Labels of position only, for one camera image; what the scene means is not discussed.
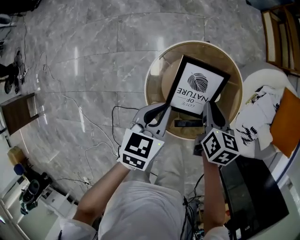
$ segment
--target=human arm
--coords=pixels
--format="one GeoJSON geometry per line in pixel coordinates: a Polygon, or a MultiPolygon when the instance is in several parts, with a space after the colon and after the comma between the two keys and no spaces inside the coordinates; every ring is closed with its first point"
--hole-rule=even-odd
{"type": "Polygon", "coordinates": [[[225,219],[225,201],[218,165],[210,163],[202,152],[205,182],[204,231],[205,234],[214,227],[223,226],[225,219]]]}
{"type": "Polygon", "coordinates": [[[129,171],[124,165],[117,163],[82,197],[73,219],[92,225],[129,171]]]}

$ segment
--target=glass tabletop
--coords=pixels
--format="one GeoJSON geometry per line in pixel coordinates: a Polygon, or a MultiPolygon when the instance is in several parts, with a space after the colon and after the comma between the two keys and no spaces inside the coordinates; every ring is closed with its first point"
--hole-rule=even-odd
{"type": "MultiPolygon", "coordinates": [[[[175,79],[182,55],[196,58],[231,77],[217,98],[217,105],[231,122],[238,113],[242,100],[242,79],[233,60],[220,48],[206,42],[179,43],[165,50],[151,65],[146,77],[145,95],[148,105],[165,102],[175,79]]],[[[196,120],[183,113],[171,111],[167,132],[184,139],[195,139],[204,132],[203,127],[175,127],[174,120],[196,120]]]]}

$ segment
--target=white shirt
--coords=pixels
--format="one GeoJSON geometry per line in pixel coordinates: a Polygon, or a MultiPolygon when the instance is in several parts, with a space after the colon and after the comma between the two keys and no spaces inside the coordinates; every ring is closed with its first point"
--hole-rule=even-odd
{"type": "MultiPolygon", "coordinates": [[[[140,181],[122,183],[111,197],[99,225],[100,240],[179,239],[185,209],[179,192],[140,181]]],[[[72,219],[60,222],[62,240],[92,240],[96,230],[72,219]]],[[[225,227],[210,230],[205,239],[227,240],[225,227]]]]}

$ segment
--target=white cloth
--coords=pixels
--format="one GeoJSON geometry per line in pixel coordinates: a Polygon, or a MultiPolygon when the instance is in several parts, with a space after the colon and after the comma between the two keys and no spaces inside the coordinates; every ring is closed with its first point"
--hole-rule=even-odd
{"type": "MultiPolygon", "coordinates": [[[[122,183],[107,204],[100,240],[177,240],[184,220],[178,191],[140,181],[122,183]]],[[[92,240],[96,231],[75,220],[62,220],[62,240],[92,240]]],[[[225,227],[210,230],[206,240],[228,240],[225,227]]]]}
{"type": "Polygon", "coordinates": [[[279,108],[283,91],[263,86],[237,115],[234,133],[242,156],[254,158],[257,138],[261,150],[272,142],[270,124],[279,108]]]}

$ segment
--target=picture frame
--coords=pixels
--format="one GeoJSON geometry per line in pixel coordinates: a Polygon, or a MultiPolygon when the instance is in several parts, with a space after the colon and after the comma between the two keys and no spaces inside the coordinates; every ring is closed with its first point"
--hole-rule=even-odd
{"type": "Polygon", "coordinates": [[[207,101],[215,101],[230,75],[183,55],[166,103],[173,111],[202,118],[207,101]]]}

